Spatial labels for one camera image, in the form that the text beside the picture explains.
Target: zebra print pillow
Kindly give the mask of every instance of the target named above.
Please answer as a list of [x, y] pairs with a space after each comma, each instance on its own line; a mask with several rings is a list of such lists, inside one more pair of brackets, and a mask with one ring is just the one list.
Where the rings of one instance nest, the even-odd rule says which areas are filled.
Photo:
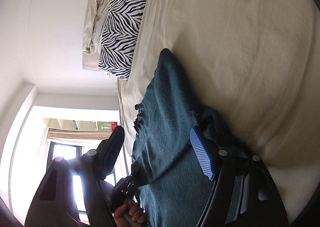
[[101, 33], [99, 68], [128, 79], [147, 0], [111, 0]]

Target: red object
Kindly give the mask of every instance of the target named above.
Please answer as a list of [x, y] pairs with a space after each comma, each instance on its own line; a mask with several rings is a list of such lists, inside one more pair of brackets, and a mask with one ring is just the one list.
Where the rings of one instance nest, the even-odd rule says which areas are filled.
[[111, 123], [111, 130], [114, 131], [115, 128], [117, 127], [118, 123], [117, 122], [112, 122]]

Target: curtain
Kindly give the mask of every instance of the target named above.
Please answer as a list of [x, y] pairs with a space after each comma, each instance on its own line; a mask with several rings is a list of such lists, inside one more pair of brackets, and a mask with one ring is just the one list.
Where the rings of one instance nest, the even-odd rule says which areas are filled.
[[111, 133], [106, 131], [49, 129], [47, 140], [63, 144], [87, 146], [88, 144], [99, 144], [102, 140], [108, 139]]

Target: white bed sheet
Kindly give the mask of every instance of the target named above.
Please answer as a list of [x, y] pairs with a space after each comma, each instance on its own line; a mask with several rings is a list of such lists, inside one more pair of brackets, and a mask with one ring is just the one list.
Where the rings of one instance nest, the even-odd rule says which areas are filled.
[[260, 155], [289, 221], [320, 181], [320, 13], [313, 0], [148, 0], [128, 81], [118, 80], [125, 144], [160, 51], [199, 100]]

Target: window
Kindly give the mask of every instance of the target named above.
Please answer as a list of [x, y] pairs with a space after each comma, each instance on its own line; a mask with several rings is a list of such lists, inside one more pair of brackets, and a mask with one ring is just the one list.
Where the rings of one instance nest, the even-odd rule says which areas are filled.
[[78, 158], [82, 156], [82, 149], [83, 147], [81, 146], [61, 144], [52, 141], [49, 147], [47, 170], [56, 157], [61, 156], [66, 160]]
[[[74, 159], [81, 157], [83, 154], [87, 153], [91, 149], [96, 149], [97, 144], [87, 145], [87, 146], [76, 146], [61, 144], [56, 142], [51, 142], [49, 147], [49, 155], [47, 160], [47, 170], [49, 169], [51, 163], [56, 157], [63, 157], [64, 159]], [[112, 173], [105, 178], [105, 181], [109, 182], [113, 186], [117, 183], [115, 168], [113, 168]], [[79, 175], [73, 175], [73, 191], [75, 195], [75, 200], [77, 208], [79, 211], [80, 220], [88, 224], [88, 217], [85, 210], [81, 178]]]

